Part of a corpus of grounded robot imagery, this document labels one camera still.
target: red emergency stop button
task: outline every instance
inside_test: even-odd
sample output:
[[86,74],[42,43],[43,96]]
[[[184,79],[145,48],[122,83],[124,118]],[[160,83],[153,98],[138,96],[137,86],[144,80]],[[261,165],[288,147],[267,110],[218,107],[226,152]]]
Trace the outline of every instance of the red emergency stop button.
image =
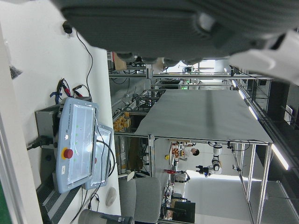
[[71,149],[66,149],[66,150],[64,151],[64,157],[65,157],[66,159],[70,159],[72,156],[73,156],[73,150],[71,150]]

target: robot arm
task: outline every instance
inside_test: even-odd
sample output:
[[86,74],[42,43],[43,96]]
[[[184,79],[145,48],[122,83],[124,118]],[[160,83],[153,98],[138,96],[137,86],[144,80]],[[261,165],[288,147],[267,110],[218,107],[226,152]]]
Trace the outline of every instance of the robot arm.
[[205,177],[208,177],[211,174],[221,174],[222,173],[222,169],[221,169],[221,165],[220,165],[220,161],[219,161],[219,155],[222,152],[222,146],[215,143],[215,145],[213,145],[213,150],[214,150],[214,156],[212,159],[212,165],[208,166],[208,167],[203,167],[203,166],[199,165],[196,167],[199,169],[199,170],[196,170],[196,172],[199,172],[200,174],[204,174]]

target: person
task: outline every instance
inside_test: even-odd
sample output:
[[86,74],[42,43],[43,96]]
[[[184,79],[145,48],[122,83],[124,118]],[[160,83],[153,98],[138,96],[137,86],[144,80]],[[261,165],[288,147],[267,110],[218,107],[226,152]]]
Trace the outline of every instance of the person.
[[184,148],[183,151],[186,156],[199,155],[199,150],[196,148],[192,148],[192,149]]
[[192,148],[192,149],[184,148],[182,151],[184,152],[185,155],[184,156],[180,156],[179,159],[183,160],[183,161],[186,161],[189,156],[192,156],[192,155],[197,156],[197,155],[199,155],[199,150],[196,149],[196,148]]

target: gray fabric screen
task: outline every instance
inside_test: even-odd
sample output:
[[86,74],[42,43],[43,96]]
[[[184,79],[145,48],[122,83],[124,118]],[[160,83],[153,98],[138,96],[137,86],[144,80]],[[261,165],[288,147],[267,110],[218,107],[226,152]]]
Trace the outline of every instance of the gray fabric screen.
[[272,142],[237,91],[167,90],[136,134]]

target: laboratory room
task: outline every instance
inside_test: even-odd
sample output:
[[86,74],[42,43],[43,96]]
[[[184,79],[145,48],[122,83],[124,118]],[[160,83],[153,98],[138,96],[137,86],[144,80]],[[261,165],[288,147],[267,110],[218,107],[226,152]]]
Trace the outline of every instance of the laboratory room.
[[299,224],[298,10],[0,0],[0,223]]

